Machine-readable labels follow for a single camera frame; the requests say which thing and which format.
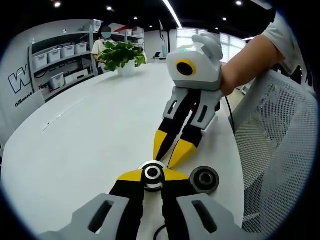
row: ceiling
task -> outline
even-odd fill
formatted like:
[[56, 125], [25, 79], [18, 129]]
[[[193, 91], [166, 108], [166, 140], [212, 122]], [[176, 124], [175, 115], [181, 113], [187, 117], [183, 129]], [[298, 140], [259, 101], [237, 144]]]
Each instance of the ceiling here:
[[[147, 31], [159, 29], [159, 20], [165, 29], [175, 29], [177, 24], [162, 0], [59, 0], [23, 1], [14, 19], [16, 33], [48, 22], [67, 19], [98, 19], [111, 23], [139, 26]], [[274, 10], [265, 10], [250, 0], [169, 0], [184, 28], [219, 31], [239, 38], [260, 34], [275, 16]]]

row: window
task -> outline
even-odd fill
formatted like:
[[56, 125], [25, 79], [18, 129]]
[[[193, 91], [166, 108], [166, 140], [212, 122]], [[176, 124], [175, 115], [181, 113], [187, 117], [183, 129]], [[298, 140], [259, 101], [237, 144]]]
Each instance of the window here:
[[220, 34], [220, 42], [223, 53], [223, 59], [221, 60], [221, 62], [224, 63], [229, 62], [246, 46], [246, 43], [242, 41], [240, 38], [224, 33]]
[[194, 42], [192, 41], [193, 35], [198, 35], [205, 33], [206, 30], [194, 29], [194, 28], [179, 28], [177, 30], [177, 47], [180, 48], [184, 45], [191, 45]]

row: white wall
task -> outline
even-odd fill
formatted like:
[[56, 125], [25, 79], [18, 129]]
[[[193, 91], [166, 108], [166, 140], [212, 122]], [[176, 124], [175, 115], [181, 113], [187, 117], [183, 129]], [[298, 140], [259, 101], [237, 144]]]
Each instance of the white wall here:
[[[170, 34], [170, 51], [174, 51], [177, 49], [177, 30], [171, 30], [169, 32]], [[164, 32], [164, 39], [166, 46], [168, 48], [168, 33]], [[145, 54], [147, 57], [148, 62], [150, 62], [150, 59], [154, 57], [156, 52], [161, 52], [160, 57], [162, 57], [162, 45], [164, 42], [160, 38], [159, 31], [147, 31], [144, 33], [144, 48], [145, 48]]]
[[28, 47], [32, 39], [40, 42], [67, 32], [76, 32], [91, 20], [63, 20], [33, 27], [17, 35], [7, 47], [0, 62], [0, 141], [7, 142], [15, 128], [10, 117], [16, 103], [32, 93], [28, 70]]

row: mesh chair back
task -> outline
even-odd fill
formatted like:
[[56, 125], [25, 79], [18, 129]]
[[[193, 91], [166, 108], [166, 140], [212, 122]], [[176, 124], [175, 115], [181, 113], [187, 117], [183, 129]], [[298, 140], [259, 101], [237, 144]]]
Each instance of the mesh chair back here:
[[311, 172], [317, 101], [270, 70], [254, 81], [233, 118], [244, 178], [242, 228], [269, 236], [295, 206]]

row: yellow ring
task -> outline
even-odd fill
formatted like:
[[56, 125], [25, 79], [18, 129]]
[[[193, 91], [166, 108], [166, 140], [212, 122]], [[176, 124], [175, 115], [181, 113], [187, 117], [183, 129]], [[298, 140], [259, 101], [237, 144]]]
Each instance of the yellow ring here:
[[176, 61], [175, 66], [177, 67], [178, 64], [180, 64], [180, 63], [188, 64], [192, 68], [192, 74], [189, 75], [188, 77], [191, 77], [197, 73], [197, 68], [192, 61], [187, 60], [187, 59], [179, 59]]

